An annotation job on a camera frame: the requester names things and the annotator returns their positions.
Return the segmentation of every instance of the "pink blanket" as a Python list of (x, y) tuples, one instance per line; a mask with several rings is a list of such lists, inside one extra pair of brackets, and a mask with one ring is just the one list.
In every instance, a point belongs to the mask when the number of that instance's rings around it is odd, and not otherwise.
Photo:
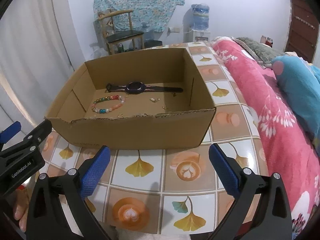
[(292, 237), (305, 227), (320, 203), (319, 159), (282, 97), (271, 69), (262, 69), (237, 43), (227, 37), (211, 43), (240, 88), (256, 121), (269, 174), (281, 174), (292, 211)]

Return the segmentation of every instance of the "table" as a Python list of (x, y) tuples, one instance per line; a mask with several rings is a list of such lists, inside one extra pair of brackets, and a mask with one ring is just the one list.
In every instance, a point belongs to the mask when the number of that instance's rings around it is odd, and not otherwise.
[[(246, 105), (209, 43), (189, 42), (150, 49), (165, 48), (187, 49), (217, 106), (201, 146), (178, 150), (113, 150), (110, 164), (86, 202), (97, 220), (117, 227), (166, 235), (210, 232), (233, 202), (209, 161), (208, 149), (213, 142), (240, 166), (268, 175), (253, 117), (256, 114)], [(44, 145), (45, 166), (40, 173), (63, 175), (96, 152), (97, 149), (73, 146), (52, 132)], [(255, 196), (244, 222), (252, 219), (258, 201), (259, 197)]]

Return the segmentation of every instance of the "white curtain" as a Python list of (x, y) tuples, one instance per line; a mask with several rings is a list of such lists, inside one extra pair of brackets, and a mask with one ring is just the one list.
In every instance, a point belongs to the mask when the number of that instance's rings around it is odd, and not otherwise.
[(28, 133), (42, 122), (73, 71), (52, 0), (13, 0), (0, 20), (0, 130), (20, 121)]

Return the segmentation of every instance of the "smartwatch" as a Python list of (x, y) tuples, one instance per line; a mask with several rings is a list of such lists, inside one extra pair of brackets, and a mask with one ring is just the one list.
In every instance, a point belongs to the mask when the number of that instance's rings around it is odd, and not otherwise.
[(142, 82), (131, 82), (126, 86), (114, 86), (110, 83), (106, 86), (108, 92), (126, 92), (128, 94), (140, 94), (142, 92), (172, 92), (181, 93), (182, 88), (175, 87), (158, 87), (158, 86), (147, 86)]

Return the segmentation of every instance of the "blue pillow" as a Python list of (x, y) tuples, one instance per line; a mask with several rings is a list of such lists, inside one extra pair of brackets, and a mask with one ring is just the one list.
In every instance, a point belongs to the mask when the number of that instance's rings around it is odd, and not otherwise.
[(280, 90), (320, 157), (320, 69), (287, 55), (271, 63)]

